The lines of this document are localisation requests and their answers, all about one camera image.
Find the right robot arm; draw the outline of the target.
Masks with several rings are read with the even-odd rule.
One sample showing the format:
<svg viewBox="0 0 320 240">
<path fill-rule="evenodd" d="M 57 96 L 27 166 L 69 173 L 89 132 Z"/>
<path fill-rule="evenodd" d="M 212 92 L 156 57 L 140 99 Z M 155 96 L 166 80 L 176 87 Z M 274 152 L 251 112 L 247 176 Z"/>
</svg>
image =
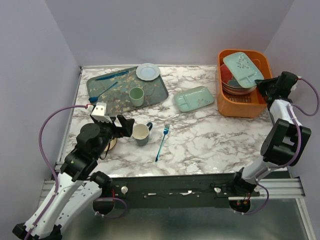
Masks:
<svg viewBox="0 0 320 240">
<path fill-rule="evenodd" d="M 252 193 L 259 181 L 271 172 L 294 166 L 299 161 L 312 133 L 298 121 L 293 110 L 295 105 L 289 98 L 299 80 L 287 71 L 275 78 L 256 80 L 273 126 L 261 146 L 261 157 L 234 174 L 230 183 L 234 195 Z"/>
</svg>

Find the dark rimmed beige bowl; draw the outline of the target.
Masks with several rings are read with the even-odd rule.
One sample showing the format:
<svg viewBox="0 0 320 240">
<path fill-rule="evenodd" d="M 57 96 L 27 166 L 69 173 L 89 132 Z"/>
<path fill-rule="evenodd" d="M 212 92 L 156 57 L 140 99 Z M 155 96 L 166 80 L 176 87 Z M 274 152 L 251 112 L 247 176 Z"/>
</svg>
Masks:
<svg viewBox="0 0 320 240">
<path fill-rule="evenodd" d="M 111 151 L 115 147 L 115 145 L 117 144 L 117 141 L 118 141 L 117 138 L 112 139 L 110 141 L 110 143 L 107 145 L 107 147 L 105 148 L 105 151 L 107 151 L 107 150 Z"/>
</svg>

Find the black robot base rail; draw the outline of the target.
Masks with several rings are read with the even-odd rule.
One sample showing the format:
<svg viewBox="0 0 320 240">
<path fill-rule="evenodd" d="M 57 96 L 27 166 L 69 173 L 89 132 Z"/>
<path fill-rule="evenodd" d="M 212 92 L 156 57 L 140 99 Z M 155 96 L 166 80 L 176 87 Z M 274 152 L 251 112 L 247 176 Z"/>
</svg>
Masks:
<svg viewBox="0 0 320 240">
<path fill-rule="evenodd" d="M 244 183 L 238 173 L 115 177 L 102 189 L 102 203 L 95 200 L 93 206 L 106 210 L 113 204 L 106 198 L 115 196 L 129 209 L 228 208 L 232 197 L 245 200 L 259 195 L 255 185 Z"/>
</svg>

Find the red rimmed beige plate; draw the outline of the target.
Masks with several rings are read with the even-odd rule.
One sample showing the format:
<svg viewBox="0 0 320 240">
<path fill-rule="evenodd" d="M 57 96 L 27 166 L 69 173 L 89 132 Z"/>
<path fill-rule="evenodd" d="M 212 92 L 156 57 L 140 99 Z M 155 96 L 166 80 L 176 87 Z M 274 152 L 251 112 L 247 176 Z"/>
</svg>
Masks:
<svg viewBox="0 0 320 240">
<path fill-rule="evenodd" d="M 239 92 L 239 91 L 232 91 L 228 89 L 223 90 L 225 93 L 230 94 L 230 95 L 235 95 L 235 96 L 244 96 L 244 95 L 249 95 L 251 92 Z"/>
</svg>

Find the grey mug white inside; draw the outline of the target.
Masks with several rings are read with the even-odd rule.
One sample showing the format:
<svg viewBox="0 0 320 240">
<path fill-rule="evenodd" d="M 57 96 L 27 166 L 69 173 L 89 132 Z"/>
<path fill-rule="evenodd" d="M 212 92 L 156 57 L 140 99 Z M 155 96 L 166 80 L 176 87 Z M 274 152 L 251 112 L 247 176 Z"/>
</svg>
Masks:
<svg viewBox="0 0 320 240">
<path fill-rule="evenodd" d="M 133 127 L 132 137 L 139 147 L 145 146 L 149 142 L 150 131 L 153 128 L 153 123 L 136 124 Z"/>
</svg>

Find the red plate teal flower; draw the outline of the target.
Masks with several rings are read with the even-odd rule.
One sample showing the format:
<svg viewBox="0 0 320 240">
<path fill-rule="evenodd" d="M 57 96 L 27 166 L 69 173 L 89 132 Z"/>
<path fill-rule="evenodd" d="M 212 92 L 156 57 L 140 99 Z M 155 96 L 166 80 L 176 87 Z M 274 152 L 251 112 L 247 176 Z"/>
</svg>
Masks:
<svg viewBox="0 0 320 240">
<path fill-rule="evenodd" d="M 237 80 L 234 78 L 228 67 L 223 64 L 220 66 L 221 81 L 224 85 L 236 89 L 242 89 Z"/>
</svg>

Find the teal rectangular dish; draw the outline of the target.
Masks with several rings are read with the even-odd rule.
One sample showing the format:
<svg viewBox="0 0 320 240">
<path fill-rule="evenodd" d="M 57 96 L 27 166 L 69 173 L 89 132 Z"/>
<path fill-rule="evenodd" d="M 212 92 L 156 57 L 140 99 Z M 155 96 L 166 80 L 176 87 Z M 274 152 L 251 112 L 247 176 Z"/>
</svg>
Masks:
<svg viewBox="0 0 320 240">
<path fill-rule="evenodd" d="M 212 104 L 214 97 L 207 87 L 198 86 L 175 94 L 173 100 L 179 111 L 190 112 Z"/>
<path fill-rule="evenodd" d="M 236 52 L 224 57 L 223 63 L 242 88 L 255 87 L 256 80 L 264 80 L 261 71 L 244 52 Z"/>
</svg>

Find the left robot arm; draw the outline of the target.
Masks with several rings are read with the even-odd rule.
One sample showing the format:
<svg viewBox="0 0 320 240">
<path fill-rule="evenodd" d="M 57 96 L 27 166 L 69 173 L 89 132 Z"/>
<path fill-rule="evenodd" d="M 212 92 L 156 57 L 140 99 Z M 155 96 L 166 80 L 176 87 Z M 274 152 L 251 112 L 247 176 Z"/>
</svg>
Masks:
<svg viewBox="0 0 320 240">
<path fill-rule="evenodd" d="M 13 234 L 21 240 L 60 240 L 87 205 L 111 194 L 112 179 L 93 170 L 112 139 L 131 137 L 134 122 L 133 118 L 117 115 L 85 124 L 74 149 L 65 157 L 54 186 L 32 217 L 13 228 Z"/>
</svg>

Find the cream pink branch plate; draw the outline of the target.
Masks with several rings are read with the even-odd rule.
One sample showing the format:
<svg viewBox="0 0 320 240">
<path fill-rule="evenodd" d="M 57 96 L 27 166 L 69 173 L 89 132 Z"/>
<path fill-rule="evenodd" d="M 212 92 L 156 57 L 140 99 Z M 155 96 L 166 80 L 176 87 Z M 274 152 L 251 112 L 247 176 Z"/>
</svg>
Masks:
<svg viewBox="0 0 320 240">
<path fill-rule="evenodd" d="M 245 89 L 230 89 L 230 88 L 222 88 L 225 92 L 232 95 L 246 95 L 253 92 L 256 88 L 245 88 Z"/>
</svg>

